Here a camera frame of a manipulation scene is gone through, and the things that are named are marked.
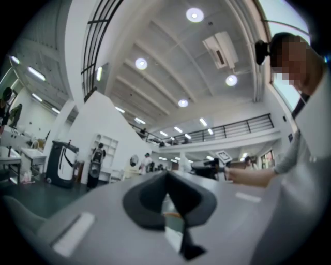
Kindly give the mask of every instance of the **white pillar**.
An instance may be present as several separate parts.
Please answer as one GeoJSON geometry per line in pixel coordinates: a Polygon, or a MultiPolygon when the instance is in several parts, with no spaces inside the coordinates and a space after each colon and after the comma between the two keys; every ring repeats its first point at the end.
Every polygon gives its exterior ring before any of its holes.
{"type": "Polygon", "coordinates": [[[73,100],[69,99],[62,107],[60,114],[56,117],[55,122],[52,125],[50,134],[47,137],[46,145],[43,149],[44,155],[47,156],[46,162],[45,162],[45,167],[43,169],[44,172],[46,172],[46,169],[47,169],[48,158],[51,153],[53,141],[58,137],[59,133],[61,132],[61,129],[64,126],[64,123],[67,121],[67,118],[70,115],[70,113],[74,107],[75,107],[75,102],[73,100]]]}

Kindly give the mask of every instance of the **wall-mounted air conditioner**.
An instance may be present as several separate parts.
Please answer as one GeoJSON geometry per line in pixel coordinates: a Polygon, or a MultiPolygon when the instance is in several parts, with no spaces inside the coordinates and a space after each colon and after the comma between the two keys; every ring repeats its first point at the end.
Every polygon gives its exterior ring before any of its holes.
{"type": "Polygon", "coordinates": [[[238,56],[227,32],[219,32],[202,41],[210,53],[217,69],[228,66],[233,69],[238,56]]]}

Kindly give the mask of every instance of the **white wall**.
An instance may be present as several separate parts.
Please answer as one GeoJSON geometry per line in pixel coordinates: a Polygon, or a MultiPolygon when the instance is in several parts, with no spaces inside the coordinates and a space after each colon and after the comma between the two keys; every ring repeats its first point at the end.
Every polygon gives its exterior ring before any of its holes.
{"type": "MultiPolygon", "coordinates": [[[[34,100],[26,88],[21,89],[13,103],[13,107],[16,107],[18,104],[22,104],[22,111],[17,125],[24,126],[25,130],[34,137],[44,139],[50,131],[57,114],[34,100]]],[[[58,139],[64,140],[69,133],[70,127],[71,123],[67,121],[58,139]]]]}
{"type": "Polygon", "coordinates": [[[122,114],[115,109],[111,100],[99,92],[94,92],[81,108],[67,136],[72,145],[79,148],[78,160],[85,161],[82,183],[87,182],[88,155],[96,133],[118,141],[111,167],[113,170],[124,170],[133,155],[138,155],[141,161],[146,153],[151,153],[150,146],[141,140],[122,114]]]}

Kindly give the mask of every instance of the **railing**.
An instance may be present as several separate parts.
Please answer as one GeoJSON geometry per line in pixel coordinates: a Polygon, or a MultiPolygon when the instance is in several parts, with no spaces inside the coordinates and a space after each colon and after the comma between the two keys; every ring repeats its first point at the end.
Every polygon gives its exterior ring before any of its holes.
{"type": "Polygon", "coordinates": [[[100,0],[92,20],[87,23],[83,70],[81,72],[85,102],[97,89],[94,86],[94,80],[101,43],[111,19],[122,2],[123,0],[100,0]]]}
{"type": "Polygon", "coordinates": [[[214,140],[231,138],[246,134],[257,133],[259,131],[272,129],[273,127],[274,124],[270,118],[270,113],[269,113],[252,119],[211,128],[213,134],[210,134],[208,129],[205,129],[205,130],[193,131],[187,134],[178,135],[176,137],[173,137],[174,140],[168,137],[162,139],[162,141],[170,145],[214,141],[214,140]]]}

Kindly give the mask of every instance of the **white marking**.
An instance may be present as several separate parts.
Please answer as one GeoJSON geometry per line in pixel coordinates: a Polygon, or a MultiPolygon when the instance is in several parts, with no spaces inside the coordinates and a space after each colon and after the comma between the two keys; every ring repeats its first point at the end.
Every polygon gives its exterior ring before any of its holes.
{"type": "Polygon", "coordinates": [[[255,202],[255,203],[258,203],[261,201],[261,197],[249,195],[246,193],[240,193],[240,192],[236,193],[236,197],[239,199],[243,199],[243,200],[247,200],[247,201],[251,201],[251,202],[255,202]]]}

